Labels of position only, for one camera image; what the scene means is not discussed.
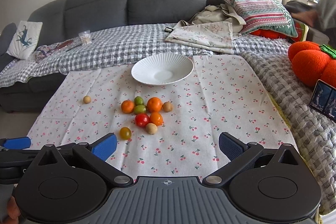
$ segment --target picture frame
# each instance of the picture frame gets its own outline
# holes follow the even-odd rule
[[[318,80],[309,106],[336,122],[336,89],[322,80]]]

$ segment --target ribbed white bowl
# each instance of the ribbed white bowl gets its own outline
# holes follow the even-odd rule
[[[167,85],[186,78],[194,69],[187,57],[166,52],[146,57],[132,68],[132,76],[147,85]]]

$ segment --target orange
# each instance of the orange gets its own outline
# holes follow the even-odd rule
[[[134,109],[134,103],[131,100],[123,101],[121,104],[121,111],[124,113],[132,113]]]
[[[151,122],[155,124],[156,126],[160,126],[163,124],[163,118],[159,112],[153,112],[151,116],[149,117]]]
[[[158,97],[150,98],[147,102],[149,112],[159,112],[162,108],[162,101]]]
[[[295,42],[288,49],[295,75],[307,86],[314,87],[321,79],[336,87],[336,59],[332,49],[313,42]]]

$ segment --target green stem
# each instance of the green stem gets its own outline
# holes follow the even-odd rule
[[[320,49],[321,49],[322,52],[325,52],[326,54],[328,54],[333,59],[336,59],[336,50],[334,50],[333,48],[323,44],[323,45],[320,45]]]

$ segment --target striped pillow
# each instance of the striped pillow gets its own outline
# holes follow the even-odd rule
[[[224,0],[245,21],[241,34],[259,29],[273,30],[289,37],[297,37],[291,15],[275,0]]]

